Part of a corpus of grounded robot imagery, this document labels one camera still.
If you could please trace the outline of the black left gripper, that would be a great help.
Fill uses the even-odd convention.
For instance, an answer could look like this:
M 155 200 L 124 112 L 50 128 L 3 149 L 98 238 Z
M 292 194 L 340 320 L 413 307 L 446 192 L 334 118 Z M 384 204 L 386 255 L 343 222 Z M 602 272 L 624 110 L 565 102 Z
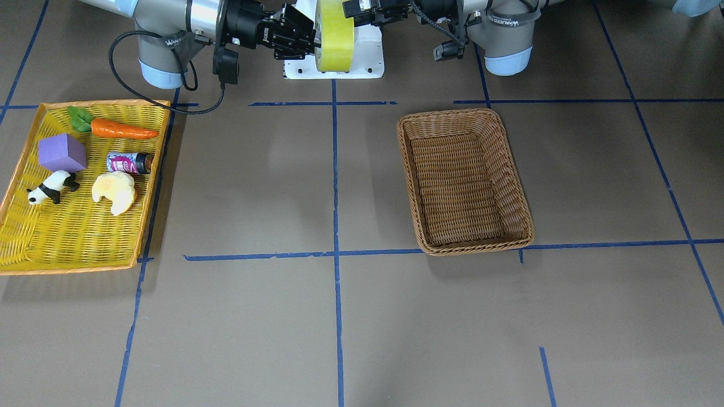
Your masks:
M 437 23 L 443 19 L 453 25 L 463 25 L 463 1 L 345 1 L 344 16 L 354 21 L 354 26 L 383 26 L 405 20 L 411 10 L 421 25 L 429 25 L 422 18 L 427 16 Z

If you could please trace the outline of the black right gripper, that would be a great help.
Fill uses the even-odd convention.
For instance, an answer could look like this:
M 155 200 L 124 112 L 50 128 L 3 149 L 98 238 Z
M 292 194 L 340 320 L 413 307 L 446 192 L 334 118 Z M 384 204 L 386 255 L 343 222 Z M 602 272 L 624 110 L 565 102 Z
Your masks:
M 266 10 L 257 1 L 225 1 L 222 7 L 218 44 L 233 44 L 255 49 L 258 45 L 274 48 L 274 59 L 280 61 L 303 60 L 315 54 L 315 43 L 288 42 L 273 44 L 273 33 L 292 40 L 313 40 L 314 22 L 291 3 L 283 3 L 280 10 Z

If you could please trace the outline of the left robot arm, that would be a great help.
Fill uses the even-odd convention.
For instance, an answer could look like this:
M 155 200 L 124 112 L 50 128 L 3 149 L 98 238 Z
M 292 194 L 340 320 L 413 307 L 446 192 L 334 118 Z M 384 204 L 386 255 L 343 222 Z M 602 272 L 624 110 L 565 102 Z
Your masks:
M 461 59 L 478 45 L 485 67 L 497 76 L 516 75 L 528 66 L 536 21 L 563 7 L 564 1 L 344 1 L 354 25 L 380 27 L 405 20 L 410 13 L 422 25 L 447 36 L 433 49 L 435 61 Z

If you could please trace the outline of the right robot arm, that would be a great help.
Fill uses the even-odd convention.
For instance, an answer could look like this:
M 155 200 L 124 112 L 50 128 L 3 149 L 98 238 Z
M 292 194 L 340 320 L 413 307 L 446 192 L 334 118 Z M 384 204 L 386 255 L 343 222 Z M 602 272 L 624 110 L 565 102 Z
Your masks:
M 188 84 L 192 58 L 214 49 L 212 72 L 222 84 L 238 82 L 234 46 L 264 46 L 279 60 L 300 60 L 321 46 L 314 21 L 283 3 L 265 10 L 258 1 L 91 1 L 90 5 L 134 22 L 144 79 L 161 89 Z

